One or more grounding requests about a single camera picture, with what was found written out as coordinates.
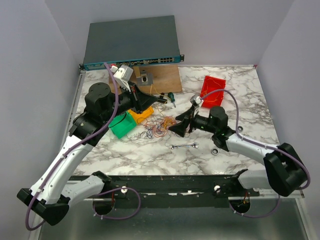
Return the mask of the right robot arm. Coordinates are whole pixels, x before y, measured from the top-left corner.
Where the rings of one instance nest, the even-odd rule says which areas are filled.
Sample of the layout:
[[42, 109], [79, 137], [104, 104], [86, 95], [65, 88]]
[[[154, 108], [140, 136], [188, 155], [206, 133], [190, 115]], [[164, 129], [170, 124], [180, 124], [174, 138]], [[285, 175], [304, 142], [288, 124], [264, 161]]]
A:
[[178, 115], [175, 118], [178, 123], [170, 126], [169, 130], [180, 137], [194, 130], [211, 133], [217, 148], [243, 155], [265, 167], [262, 171], [245, 170], [233, 180], [230, 191], [234, 195], [241, 196], [252, 188], [271, 188], [287, 197], [308, 180], [305, 166], [290, 144], [269, 145], [238, 136], [228, 126], [228, 115], [221, 106], [212, 107], [208, 117], [197, 114], [195, 110], [192, 106]]

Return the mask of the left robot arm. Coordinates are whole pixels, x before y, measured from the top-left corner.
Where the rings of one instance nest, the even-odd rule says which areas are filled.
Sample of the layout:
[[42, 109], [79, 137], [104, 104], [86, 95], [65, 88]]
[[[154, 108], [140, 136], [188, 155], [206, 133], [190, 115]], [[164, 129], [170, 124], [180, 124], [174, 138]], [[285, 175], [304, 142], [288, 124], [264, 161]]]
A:
[[51, 226], [58, 224], [76, 203], [98, 195], [107, 197], [115, 186], [110, 177], [97, 171], [73, 187], [66, 183], [100, 139], [115, 116], [128, 110], [138, 114], [163, 98], [142, 92], [135, 83], [117, 95], [104, 82], [93, 84], [86, 94], [84, 112], [73, 120], [69, 136], [42, 177], [30, 188], [22, 188], [17, 198]]

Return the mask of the black socket adapter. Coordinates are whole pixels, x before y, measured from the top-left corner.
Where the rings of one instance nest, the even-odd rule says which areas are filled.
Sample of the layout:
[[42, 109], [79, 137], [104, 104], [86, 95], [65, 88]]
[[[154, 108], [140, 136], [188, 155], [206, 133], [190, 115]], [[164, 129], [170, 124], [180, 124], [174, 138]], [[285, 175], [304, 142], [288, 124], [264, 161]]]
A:
[[162, 92], [158, 97], [157, 101], [161, 104], [166, 104], [168, 102], [167, 97], [165, 97], [165, 94]]

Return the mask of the yellow plastic bin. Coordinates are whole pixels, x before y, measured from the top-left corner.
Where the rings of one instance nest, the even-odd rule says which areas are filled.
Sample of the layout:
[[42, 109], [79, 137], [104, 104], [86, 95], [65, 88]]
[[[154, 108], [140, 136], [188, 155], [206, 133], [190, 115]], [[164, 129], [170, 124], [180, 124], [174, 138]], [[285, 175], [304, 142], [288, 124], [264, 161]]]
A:
[[139, 125], [142, 121], [146, 120], [154, 113], [154, 109], [150, 106], [142, 113], [136, 113], [133, 110], [128, 110], [128, 113], [132, 116], [137, 125]]

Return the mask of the silver open-end wrench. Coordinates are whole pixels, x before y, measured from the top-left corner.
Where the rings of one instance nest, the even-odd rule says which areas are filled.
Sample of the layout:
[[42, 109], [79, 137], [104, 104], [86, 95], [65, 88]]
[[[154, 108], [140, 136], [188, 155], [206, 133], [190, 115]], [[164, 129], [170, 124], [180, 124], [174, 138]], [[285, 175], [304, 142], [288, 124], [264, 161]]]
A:
[[195, 148], [197, 149], [199, 147], [199, 144], [197, 142], [191, 143], [191, 144], [180, 144], [180, 145], [170, 145], [170, 149], [180, 149], [180, 148]]

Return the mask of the wooden board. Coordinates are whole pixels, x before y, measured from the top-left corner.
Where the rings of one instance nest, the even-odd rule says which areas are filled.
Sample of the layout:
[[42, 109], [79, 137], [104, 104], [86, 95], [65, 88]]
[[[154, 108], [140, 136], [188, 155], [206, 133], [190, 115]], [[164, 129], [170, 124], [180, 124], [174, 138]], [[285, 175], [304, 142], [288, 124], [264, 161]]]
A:
[[152, 74], [153, 84], [139, 85], [139, 89], [144, 93], [182, 93], [182, 83], [178, 66], [176, 64], [140, 66], [140, 71]]

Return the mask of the green plastic bin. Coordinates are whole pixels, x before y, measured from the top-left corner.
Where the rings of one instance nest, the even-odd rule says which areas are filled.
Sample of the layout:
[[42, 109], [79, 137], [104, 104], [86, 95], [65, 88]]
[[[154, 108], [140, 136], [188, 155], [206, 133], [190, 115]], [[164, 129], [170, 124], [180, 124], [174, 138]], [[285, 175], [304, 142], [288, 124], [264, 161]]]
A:
[[126, 111], [125, 113], [116, 116], [108, 127], [118, 139], [121, 139], [136, 126], [136, 121], [132, 115]]

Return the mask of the silver ratchet wrench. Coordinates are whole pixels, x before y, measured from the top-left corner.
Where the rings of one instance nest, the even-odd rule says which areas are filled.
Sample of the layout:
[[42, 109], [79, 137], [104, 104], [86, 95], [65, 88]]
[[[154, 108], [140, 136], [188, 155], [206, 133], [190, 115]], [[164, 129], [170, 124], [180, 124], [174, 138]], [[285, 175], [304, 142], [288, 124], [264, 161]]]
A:
[[218, 155], [219, 152], [220, 152], [220, 150], [218, 148], [212, 148], [211, 149], [211, 154], [214, 155], [214, 156]]

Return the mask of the red plastic bin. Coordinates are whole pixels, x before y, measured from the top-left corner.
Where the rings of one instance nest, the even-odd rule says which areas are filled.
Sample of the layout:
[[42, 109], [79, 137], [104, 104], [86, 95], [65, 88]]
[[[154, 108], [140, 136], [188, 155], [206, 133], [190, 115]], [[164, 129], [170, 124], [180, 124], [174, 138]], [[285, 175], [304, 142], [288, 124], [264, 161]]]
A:
[[[204, 82], [202, 85], [200, 96], [203, 97], [212, 91], [224, 89], [225, 87], [226, 80], [206, 75], [204, 77]], [[210, 94], [203, 100], [202, 107], [210, 109], [215, 106], [220, 106], [223, 99], [224, 92], [217, 91], [215, 93]]]

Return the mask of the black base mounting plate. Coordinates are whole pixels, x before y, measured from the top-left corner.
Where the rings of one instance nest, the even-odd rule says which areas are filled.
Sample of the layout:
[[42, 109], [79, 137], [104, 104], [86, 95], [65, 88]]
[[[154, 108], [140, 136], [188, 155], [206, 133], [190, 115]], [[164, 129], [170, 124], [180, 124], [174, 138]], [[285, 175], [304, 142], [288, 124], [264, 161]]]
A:
[[227, 208], [229, 198], [245, 194], [237, 175], [109, 175], [103, 178], [102, 199], [114, 198], [116, 208]]

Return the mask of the grey blue network switch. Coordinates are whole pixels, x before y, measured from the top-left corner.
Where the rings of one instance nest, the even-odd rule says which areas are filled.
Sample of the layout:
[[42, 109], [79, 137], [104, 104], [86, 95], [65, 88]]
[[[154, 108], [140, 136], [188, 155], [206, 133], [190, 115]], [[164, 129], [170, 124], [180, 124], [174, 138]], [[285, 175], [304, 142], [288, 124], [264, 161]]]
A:
[[82, 65], [93, 71], [105, 63], [139, 67], [184, 60], [175, 17], [168, 15], [91, 23]]

